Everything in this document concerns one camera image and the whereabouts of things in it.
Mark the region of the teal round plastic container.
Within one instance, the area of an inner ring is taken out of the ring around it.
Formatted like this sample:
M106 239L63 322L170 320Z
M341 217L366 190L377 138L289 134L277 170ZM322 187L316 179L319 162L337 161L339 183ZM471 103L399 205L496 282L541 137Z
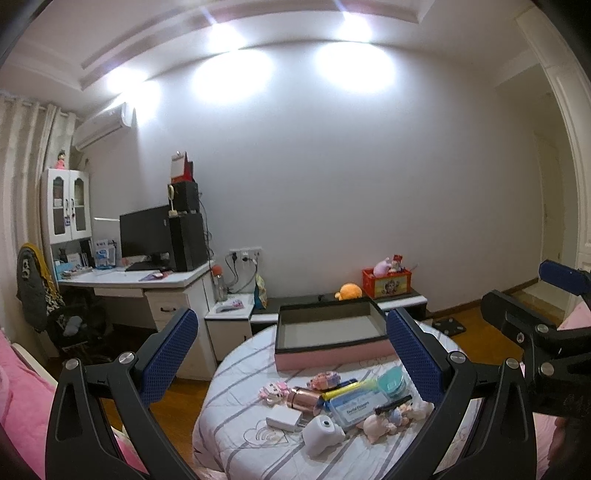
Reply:
M394 366L384 372L384 374L378 377L377 386L382 393L391 399L400 397L406 389L403 368L401 366Z

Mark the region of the black pen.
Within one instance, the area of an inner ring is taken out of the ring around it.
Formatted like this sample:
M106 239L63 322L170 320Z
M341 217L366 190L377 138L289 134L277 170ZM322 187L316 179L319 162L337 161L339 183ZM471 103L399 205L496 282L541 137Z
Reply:
M399 408L400 406L408 403L409 401L411 401L413 399L413 397L411 395L406 395L403 396L401 398L398 398L390 403L387 403L385 405L379 406L377 407L374 412L376 415L382 415L385 414L387 412L390 412L394 409Z

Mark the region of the pink pig doll figure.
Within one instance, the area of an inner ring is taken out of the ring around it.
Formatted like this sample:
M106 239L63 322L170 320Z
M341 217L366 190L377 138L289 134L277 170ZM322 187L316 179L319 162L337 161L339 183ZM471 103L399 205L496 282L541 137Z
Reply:
M384 436L394 435L411 424L426 420L434 409L435 406L431 402L411 400L394 408L375 411L356 425L356 428L362 430L370 443L374 444Z

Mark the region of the yellow highlighter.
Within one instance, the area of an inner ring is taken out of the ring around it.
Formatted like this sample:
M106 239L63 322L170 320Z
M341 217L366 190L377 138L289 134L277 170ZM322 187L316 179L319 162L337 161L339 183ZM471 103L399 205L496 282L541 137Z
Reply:
M367 388L374 389L377 387L377 381L375 379L363 380L359 382L349 383L346 386L335 388L334 390L322 393L322 399L325 402L344 395L349 392L353 392L359 389Z

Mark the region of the clear dental flossers box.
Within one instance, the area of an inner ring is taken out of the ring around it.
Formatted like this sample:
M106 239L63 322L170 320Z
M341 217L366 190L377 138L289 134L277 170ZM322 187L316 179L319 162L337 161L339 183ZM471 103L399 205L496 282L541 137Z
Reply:
M360 388L332 398L328 401L328 409L335 423L343 430L349 430L390 401L380 390Z

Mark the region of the rose gold metal cup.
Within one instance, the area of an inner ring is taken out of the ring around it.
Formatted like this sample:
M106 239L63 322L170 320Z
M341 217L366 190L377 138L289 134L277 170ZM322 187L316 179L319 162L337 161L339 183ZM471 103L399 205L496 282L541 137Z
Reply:
M293 387L287 394L287 407L312 415L318 415L322 411L324 402L320 391L304 387Z

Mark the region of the pink white brick figure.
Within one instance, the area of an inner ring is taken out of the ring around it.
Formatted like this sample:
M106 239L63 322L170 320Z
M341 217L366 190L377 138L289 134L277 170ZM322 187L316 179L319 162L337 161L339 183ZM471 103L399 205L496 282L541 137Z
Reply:
M270 406L286 402L288 394L290 394L290 387L284 382L269 383L259 390L259 398Z

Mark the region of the black floor scale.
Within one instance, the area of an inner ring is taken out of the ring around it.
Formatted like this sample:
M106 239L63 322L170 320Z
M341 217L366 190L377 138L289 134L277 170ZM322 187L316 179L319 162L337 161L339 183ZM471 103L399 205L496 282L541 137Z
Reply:
M466 327L453 317L434 320L432 326L448 337L454 337L466 332Z

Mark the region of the pink bed quilt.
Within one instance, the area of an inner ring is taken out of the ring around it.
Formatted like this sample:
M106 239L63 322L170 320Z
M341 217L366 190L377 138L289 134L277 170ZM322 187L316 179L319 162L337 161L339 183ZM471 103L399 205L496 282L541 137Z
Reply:
M56 387L1 337L1 477L46 479L46 439Z

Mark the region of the black office chair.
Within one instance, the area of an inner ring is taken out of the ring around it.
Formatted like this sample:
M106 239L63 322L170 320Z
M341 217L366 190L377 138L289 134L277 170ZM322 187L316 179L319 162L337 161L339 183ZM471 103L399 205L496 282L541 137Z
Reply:
M58 358L78 357L89 364L112 359L112 325L103 306L88 296L66 302L34 244L20 247L16 275L16 297L25 321L36 333L48 337Z

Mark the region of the red toy box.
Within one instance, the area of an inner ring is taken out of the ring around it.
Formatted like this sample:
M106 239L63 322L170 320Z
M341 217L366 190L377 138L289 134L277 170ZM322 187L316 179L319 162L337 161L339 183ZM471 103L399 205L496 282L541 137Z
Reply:
M388 273L377 277L372 268L362 271L362 290L370 298L376 300L410 293L412 290L412 272L403 269L401 272Z

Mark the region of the pink plush toy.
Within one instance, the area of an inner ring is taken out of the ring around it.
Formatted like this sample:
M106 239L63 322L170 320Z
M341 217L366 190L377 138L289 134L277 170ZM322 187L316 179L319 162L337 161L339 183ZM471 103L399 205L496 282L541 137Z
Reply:
M390 257L380 261L373 269L373 274L376 277L384 277L393 270L393 261Z

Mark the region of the pink black storage box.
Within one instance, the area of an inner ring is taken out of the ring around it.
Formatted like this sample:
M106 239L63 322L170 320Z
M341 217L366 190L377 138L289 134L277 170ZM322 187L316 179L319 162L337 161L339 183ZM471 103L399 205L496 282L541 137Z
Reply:
M332 307L280 310L274 363L280 371L351 364L394 355L386 314L373 303L365 311Z

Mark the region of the orange octopus plush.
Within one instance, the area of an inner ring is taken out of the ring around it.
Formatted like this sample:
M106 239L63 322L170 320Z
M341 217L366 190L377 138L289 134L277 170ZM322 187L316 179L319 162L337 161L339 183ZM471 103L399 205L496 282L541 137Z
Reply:
M335 300L345 301L359 299L363 297L363 290L359 285L355 283L346 283L339 288L338 292L335 292Z

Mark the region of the white desk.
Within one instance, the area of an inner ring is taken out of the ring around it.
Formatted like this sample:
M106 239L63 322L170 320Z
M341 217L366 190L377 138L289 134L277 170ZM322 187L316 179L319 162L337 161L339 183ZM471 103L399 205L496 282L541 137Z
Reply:
M217 360L209 337L206 314L214 304L211 261L197 269L170 273L159 280L149 280L148 271L93 269L87 273L63 279L62 287L90 288L106 298L144 299L150 310L151 322L161 330L177 311L188 308L197 314L198 333L185 356L177 376L181 379L209 381L217 369Z

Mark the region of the white nightstand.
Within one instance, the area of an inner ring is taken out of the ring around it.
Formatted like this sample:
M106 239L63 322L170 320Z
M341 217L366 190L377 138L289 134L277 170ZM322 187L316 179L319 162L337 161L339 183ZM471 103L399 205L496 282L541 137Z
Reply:
M252 338L250 316L254 307L252 294L233 294L216 302L205 316L215 359L221 362L230 352Z

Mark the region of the orange cap water bottle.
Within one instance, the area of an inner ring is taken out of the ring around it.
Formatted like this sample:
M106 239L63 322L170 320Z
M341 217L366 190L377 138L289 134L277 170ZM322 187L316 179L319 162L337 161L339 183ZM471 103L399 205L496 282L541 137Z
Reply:
M214 264L211 267L214 296L216 302L224 302L228 299L228 287L226 287L221 265Z

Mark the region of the black computer monitor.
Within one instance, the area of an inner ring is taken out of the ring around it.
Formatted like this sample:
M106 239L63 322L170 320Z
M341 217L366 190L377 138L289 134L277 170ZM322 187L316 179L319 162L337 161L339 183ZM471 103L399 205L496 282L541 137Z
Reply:
M165 265L171 255L168 207L144 209L119 217L120 247L123 258L146 257L146 262Z

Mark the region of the yellow snack bag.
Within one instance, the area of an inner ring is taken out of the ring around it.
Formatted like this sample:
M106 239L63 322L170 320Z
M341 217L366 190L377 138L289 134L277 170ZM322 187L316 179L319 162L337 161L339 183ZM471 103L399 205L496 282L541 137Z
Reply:
M253 290L254 307L257 310L266 310L269 298L267 298L266 282L259 274L254 277L256 280L256 286Z

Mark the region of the black computer tower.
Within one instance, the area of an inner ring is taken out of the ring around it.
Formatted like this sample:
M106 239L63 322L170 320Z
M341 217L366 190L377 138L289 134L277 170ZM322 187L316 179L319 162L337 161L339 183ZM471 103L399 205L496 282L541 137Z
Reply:
M168 218L171 264L175 272L188 272L207 263L204 221L198 212Z

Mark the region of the white glass door cabinet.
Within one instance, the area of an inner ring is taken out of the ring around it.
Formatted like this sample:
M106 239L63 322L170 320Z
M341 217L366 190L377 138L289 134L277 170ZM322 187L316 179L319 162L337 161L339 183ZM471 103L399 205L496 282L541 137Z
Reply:
M89 174L47 169L41 185L44 240L55 245L89 239L92 236Z

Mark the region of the black speaker box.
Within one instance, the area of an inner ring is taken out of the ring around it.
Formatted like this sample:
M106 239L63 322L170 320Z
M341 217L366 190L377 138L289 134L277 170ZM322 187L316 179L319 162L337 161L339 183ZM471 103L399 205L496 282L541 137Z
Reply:
M199 211L198 185L194 181L179 181L167 186L172 211L178 213Z

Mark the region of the small doll figurine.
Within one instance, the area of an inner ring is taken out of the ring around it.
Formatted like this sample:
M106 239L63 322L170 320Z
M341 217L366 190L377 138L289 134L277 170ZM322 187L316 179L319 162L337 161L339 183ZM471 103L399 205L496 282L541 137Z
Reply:
M54 168L57 170L66 169L66 152L64 150L59 151Z

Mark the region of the red white desk calendar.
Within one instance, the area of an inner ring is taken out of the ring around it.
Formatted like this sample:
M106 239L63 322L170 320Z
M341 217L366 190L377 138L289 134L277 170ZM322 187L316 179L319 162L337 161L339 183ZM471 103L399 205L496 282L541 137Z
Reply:
M193 181L193 165L188 160L186 152L177 151L171 157L170 181L172 183Z

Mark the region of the white striped curtain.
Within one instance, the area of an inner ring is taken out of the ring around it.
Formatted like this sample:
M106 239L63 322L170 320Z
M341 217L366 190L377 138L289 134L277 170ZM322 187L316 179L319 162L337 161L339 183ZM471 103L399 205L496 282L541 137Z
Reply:
M19 331L16 299L20 246L41 239L40 189L45 170L71 147L76 115L1 93L1 325Z

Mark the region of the white air conditioner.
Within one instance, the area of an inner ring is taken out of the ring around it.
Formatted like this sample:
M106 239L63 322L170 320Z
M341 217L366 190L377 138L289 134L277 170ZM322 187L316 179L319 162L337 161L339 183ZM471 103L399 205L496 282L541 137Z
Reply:
M120 129L130 128L133 123L133 117L134 108L127 102L120 103L109 109L104 109L82 122L76 128L72 138L73 147L78 151L83 151L90 145Z

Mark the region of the white wall power strip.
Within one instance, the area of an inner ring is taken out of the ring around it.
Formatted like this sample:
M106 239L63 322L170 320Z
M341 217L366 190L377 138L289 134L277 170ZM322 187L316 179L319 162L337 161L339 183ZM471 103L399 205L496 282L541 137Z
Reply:
M229 254L232 257L242 259L243 261L246 259L259 260L262 252L263 249L260 247L232 248L229 250Z

